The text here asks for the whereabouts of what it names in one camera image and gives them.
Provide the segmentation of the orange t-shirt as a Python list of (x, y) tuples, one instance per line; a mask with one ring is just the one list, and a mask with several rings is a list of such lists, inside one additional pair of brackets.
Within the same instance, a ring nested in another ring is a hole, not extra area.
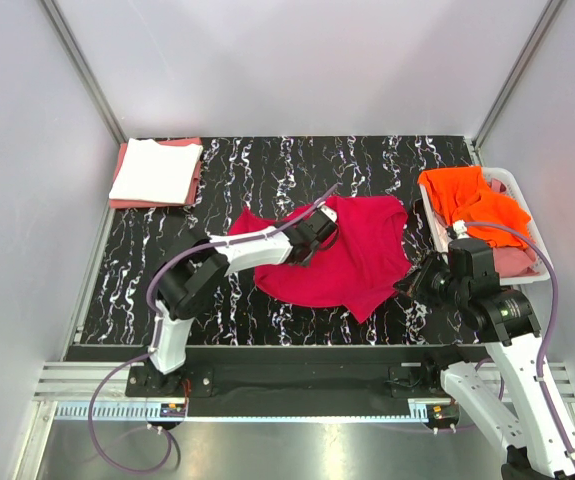
[(490, 223), (485, 220), (491, 205), (490, 189), (480, 166), (427, 170), (418, 183), (448, 225), (458, 220)]

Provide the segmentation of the crimson red t-shirt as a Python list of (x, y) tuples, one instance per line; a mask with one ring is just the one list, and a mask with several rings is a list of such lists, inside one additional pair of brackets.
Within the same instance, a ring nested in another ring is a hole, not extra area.
[(307, 266), (254, 269), (256, 286), (284, 303), (301, 307), (346, 307), (357, 322), (395, 294), (394, 284), (411, 263), (402, 247), (407, 213), (393, 196), (331, 196), (338, 235)]

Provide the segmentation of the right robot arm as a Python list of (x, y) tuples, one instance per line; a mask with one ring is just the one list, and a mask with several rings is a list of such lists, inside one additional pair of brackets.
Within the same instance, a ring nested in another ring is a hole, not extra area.
[(545, 361), (542, 329), (527, 297), (502, 286), (491, 247), (475, 238), (453, 240), (447, 252), (428, 254), (395, 288), (456, 311), (478, 332), (509, 390), (511, 408), (455, 346), (428, 354), (418, 379), (430, 395), (451, 397), (499, 449), (502, 478), (575, 479), (575, 427)]

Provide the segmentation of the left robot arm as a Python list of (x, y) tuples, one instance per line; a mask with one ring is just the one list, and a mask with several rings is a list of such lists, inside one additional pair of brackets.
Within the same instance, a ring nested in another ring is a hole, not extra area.
[(163, 396), (181, 388), (192, 323), (211, 309), (224, 279), (260, 266), (304, 266), (338, 231), (337, 212), (321, 203), (250, 233), (211, 237), (200, 230), (185, 232), (184, 250), (158, 268), (146, 293), (155, 322), (148, 384)]

